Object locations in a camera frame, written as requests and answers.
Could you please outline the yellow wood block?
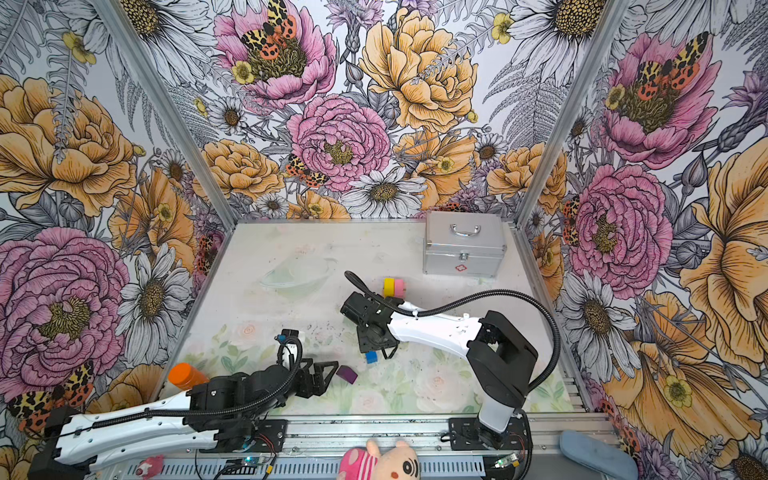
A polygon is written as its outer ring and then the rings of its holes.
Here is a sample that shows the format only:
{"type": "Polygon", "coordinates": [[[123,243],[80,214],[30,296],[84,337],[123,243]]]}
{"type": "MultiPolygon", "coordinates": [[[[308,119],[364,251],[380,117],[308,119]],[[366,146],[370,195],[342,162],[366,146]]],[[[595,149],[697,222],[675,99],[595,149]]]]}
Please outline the yellow wood block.
{"type": "Polygon", "coordinates": [[[394,297],[396,293],[396,281],[394,278],[385,278],[383,282],[382,295],[384,297],[394,297]]]}

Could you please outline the purple wood block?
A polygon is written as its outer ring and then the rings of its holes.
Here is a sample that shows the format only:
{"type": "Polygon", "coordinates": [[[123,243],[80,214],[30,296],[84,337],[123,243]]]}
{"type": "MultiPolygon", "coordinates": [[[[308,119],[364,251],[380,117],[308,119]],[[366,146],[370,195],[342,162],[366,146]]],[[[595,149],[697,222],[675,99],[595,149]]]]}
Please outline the purple wood block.
{"type": "Polygon", "coordinates": [[[354,385],[358,379],[358,374],[348,365],[340,365],[336,375],[350,385],[354,385]]]}

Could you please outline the pink wood block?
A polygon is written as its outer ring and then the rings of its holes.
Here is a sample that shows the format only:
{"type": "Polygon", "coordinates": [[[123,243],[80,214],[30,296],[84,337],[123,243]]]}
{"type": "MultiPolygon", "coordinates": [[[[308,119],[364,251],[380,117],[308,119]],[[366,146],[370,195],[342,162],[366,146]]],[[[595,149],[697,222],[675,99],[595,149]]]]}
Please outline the pink wood block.
{"type": "Polygon", "coordinates": [[[406,292],[405,281],[400,278],[396,278],[393,281],[393,294],[396,298],[404,298],[406,292]]]}

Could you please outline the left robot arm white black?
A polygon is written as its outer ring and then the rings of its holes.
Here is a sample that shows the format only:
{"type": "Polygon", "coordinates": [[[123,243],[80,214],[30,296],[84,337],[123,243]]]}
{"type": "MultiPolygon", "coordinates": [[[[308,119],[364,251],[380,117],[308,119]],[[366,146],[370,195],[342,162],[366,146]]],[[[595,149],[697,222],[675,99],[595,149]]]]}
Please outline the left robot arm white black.
{"type": "Polygon", "coordinates": [[[55,408],[31,479],[83,479],[126,460],[199,449],[205,453],[278,452],[287,428],[269,413],[293,396],[323,395],[336,361],[305,358],[252,374],[218,376],[166,399],[101,414],[55,408]]]}

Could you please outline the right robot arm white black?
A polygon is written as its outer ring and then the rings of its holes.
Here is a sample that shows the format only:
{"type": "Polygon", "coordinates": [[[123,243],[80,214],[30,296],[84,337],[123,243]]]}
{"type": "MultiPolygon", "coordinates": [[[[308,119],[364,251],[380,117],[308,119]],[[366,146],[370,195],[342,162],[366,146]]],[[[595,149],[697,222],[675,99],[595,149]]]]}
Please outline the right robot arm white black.
{"type": "Polygon", "coordinates": [[[531,296],[506,289],[480,292],[431,310],[396,297],[355,292],[344,301],[340,313],[356,326],[363,354],[379,351],[389,359],[402,343],[414,343],[466,360],[484,397],[474,425],[460,427],[455,435],[499,450],[510,437],[510,421],[521,412],[533,388],[538,352],[498,311],[490,310],[481,317],[448,313],[495,296],[541,307],[531,296]]]}

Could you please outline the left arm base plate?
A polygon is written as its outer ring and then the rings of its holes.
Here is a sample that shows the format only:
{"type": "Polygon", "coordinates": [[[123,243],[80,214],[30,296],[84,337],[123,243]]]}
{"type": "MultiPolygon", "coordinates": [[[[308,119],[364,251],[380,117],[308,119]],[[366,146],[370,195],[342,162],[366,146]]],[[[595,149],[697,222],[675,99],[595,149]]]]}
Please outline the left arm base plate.
{"type": "Polygon", "coordinates": [[[214,435],[215,445],[204,453],[280,453],[286,439],[286,420],[240,420],[214,435]]]}

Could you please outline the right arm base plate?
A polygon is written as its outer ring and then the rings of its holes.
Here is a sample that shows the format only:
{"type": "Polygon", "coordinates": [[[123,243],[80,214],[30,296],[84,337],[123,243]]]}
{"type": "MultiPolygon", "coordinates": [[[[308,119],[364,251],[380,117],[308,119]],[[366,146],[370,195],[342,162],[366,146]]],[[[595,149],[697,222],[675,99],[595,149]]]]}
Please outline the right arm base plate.
{"type": "Polygon", "coordinates": [[[515,416],[501,433],[484,426],[478,418],[452,417],[441,440],[447,441],[452,451],[524,451],[531,443],[524,419],[515,416]]]}

